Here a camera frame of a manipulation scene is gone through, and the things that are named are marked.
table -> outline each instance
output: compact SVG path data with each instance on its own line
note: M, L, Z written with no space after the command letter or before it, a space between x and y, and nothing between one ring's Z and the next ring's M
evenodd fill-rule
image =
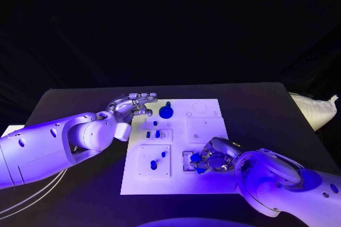
M50 89L26 126L101 111L123 93L156 92L159 98L217 98L231 140L250 150L267 148L305 167L339 174L299 108L280 83ZM240 195L120 195L127 143L114 140L99 155L69 168L47 196L1 226L136 226L182 217L237 221L254 226L305 226L287 213L266 217ZM21 201L50 178L0 191L0 209Z

cable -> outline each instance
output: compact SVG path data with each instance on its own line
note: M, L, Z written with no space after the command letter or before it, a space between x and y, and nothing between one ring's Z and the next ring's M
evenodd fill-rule
M58 177L60 176L63 171L59 172L59 174L56 175L56 177L53 178L53 180L50 181L50 183L30 196L27 197L21 202L19 202L16 205L13 205L11 207L8 207L7 209L4 209L3 211L0 211L0 214L4 213L6 211L8 211L10 209L13 209L14 207L17 207L19 205L21 205L29 199L32 199L49 186L50 184L55 182L55 180L58 179Z
M6 210L3 210L0 213L8 211L8 210L13 209L16 206L19 206L21 203L24 203L29 199L32 199L32 198L47 188L47 186L49 186L49 185L52 184L52 182L56 180L56 178L59 177L59 175L62 175L62 176L65 175L66 170L68 170L68 169L65 169L63 171L59 172L59 174L58 174L58 176L55 177L55 179L53 179L53 180L50 181L50 183L40 189L39 192L36 192L27 199L24 199L20 203L17 203L16 205L13 205L13 206L11 206L10 208L7 208ZM10 217L11 215L14 215L14 214L19 213L20 211L23 211L26 208L29 208L29 207L47 195L47 193L52 191L52 189L55 188L56 184L58 184L59 181L62 180L62 176L60 176L59 180L56 181L55 185L52 186L52 188L50 188L50 189L47 190L47 192L42 195L42 197L40 197L32 204L29 204L24 208L21 208L19 211L16 211L16 212L11 213L10 215L1 217L0 220L4 219L4 218L7 218L7 217Z

white bag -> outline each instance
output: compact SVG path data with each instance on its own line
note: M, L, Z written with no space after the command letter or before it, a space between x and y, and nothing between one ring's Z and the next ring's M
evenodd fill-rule
M334 95L328 101L313 100L295 93L290 93L290 96L313 131L316 131L336 114L335 100L338 99L338 96Z

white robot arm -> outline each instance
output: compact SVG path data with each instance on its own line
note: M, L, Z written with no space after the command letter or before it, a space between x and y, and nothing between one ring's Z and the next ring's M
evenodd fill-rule
M341 226L341 177L305 169L266 149L245 151L224 138L212 138L195 168L224 172L234 169L237 192L253 208L270 217L282 211L310 227Z
M134 115L152 110L156 93L121 95L95 113L82 113L63 119L24 127L0 138L0 189L32 183L56 174L111 144L114 137L128 140Z

white board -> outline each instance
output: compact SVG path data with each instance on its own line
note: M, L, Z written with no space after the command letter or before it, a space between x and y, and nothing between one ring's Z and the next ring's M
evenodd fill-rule
M173 116L163 119L159 116L159 109L167 101ZM183 158L182 152L201 152L204 145L215 136L228 138L218 100L159 100L147 104L147 108L153 110L153 116L136 116L131 121L121 195L235 193L234 171L214 173L208 170L204 174L183 171L183 161L188 158ZM156 130L162 131L166 137L156 138ZM169 165L160 158L166 147L169 147ZM150 161L154 159L157 168L152 170Z

